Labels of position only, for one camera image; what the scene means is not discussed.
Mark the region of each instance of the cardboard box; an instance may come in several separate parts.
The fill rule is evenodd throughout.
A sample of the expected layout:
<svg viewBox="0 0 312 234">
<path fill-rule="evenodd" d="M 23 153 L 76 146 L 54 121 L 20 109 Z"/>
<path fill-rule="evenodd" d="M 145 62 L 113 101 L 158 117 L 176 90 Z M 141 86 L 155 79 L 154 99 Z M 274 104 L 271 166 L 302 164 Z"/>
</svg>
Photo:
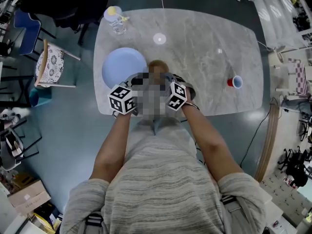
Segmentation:
<svg viewBox="0 0 312 234">
<path fill-rule="evenodd" d="M 45 190 L 41 180 L 38 180 L 9 196 L 8 199 L 18 213 L 26 215 L 51 198 Z"/>
</svg>

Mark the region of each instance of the shoulder strap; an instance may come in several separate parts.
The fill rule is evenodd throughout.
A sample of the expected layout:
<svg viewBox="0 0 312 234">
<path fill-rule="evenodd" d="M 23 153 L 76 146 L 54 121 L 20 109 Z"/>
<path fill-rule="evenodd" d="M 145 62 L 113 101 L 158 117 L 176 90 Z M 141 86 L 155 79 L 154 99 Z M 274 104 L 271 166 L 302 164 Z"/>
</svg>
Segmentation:
<svg viewBox="0 0 312 234">
<path fill-rule="evenodd" d="M 78 234 L 108 234 L 101 212 L 91 213 L 80 225 Z"/>
<path fill-rule="evenodd" d="M 223 224 L 226 234 L 256 233 L 250 209 L 240 197 L 225 196 L 221 199 Z"/>
</svg>

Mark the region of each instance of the gray floor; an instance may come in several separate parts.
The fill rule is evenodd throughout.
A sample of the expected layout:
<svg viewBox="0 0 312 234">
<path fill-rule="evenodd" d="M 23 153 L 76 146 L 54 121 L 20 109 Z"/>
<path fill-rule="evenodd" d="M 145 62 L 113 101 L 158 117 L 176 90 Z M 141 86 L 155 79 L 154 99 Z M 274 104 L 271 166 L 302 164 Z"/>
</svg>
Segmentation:
<svg viewBox="0 0 312 234">
<path fill-rule="evenodd" d="M 123 10 L 160 8 L 161 0 L 109 0 L 109 5 L 118 5 Z M 252 2 L 164 0 L 164 6 L 195 10 L 230 19 L 252 29 L 258 41 L 265 43 L 261 23 Z M 71 84 L 75 81 L 77 88 L 53 88 L 51 103 L 33 108 L 28 123 L 23 127 L 26 135 L 31 135 L 29 139 L 35 139 L 39 133 L 43 136 L 37 145 L 40 154 L 25 163 L 41 178 L 52 197 L 52 202 L 62 211 L 70 189 L 90 176 L 95 155 L 110 131 L 114 118 L 99 113 L 95 98 L 92 68 L 97 26 L 92 25 L 89 28 L 84 37 L 84 45 L 80 48 L 77 46 L 78 34 L 75 35 L 70 29 L 55 28 L 53 21 L 47 17 L 40 18 L 43 27 L 56 34 L 57 39 L 52 42 L 81 56 L 81 61 L 66 57 L 64 74 L 61 78 L 63 83 Z M 37 43 L 36 50 L 39 52 L 42 50 L 41 42 Z M 209 117 L 212 124 L 224 136 L 238 163 L 242 161 L 260 121 L 269 110 L 268 60 L 265 48 L 260 46 L 260 50 L 264 74 L 262 108 L 252 112 Z M 30 74 L 33 73 L 35 63 L 25 57 L 19 57 L 15 66 L 19 68 L 21 74 Z M 133 127 L 137 121 L 138 119 L 132 119 L 131 126 Z M 261 125 L 242 164 L 243 169 L 251 175 L 256 172 L 266 131 L 267 120 Z"/>
</svg>

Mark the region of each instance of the red cup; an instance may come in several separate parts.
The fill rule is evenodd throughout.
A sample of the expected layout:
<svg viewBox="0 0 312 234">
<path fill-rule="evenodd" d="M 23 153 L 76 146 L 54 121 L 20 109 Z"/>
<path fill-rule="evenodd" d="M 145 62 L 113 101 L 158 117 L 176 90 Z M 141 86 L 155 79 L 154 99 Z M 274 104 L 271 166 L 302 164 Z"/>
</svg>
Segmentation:
<svg viewBox="0 0 312 234">
<path fill-rule="evenodd" d="M 234 87 L 234 88 L 239 89 L 243 85 L 243 79 L 240 76 L 234 76 L 233 78 L 228 79 L 228 85 L 230 87 Z"/>
</svg>

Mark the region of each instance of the marble tabletop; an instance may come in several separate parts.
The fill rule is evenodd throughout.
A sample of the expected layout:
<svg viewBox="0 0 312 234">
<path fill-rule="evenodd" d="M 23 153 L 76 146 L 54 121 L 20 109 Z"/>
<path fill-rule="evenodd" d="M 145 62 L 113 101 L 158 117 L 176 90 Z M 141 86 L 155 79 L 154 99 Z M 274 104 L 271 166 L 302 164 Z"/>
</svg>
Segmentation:
<svg viewBox="0 0 312 234">
<path fill-rule="evenodd" d="M 263 70 L 260 51 L 252 30 L 217 16 L 179 9 L 126 11 L 127 31 L 116 35 L 105 19 L 101 20 L 94 51 L 94 87 L 102 114 L 112 114 L 102 79 L 102 64 L 107 55 L 120 47 L 140 51 L 146 62 L 165 61 L 173 74 L 183 77 L 196 91 L 194 102 L 206 116 L 254 110 L 262 105 Z M 157 45 L 156 33 L 167 41 Z M 227 85 L 239 75 L 241 89 Z"/>
</svg>

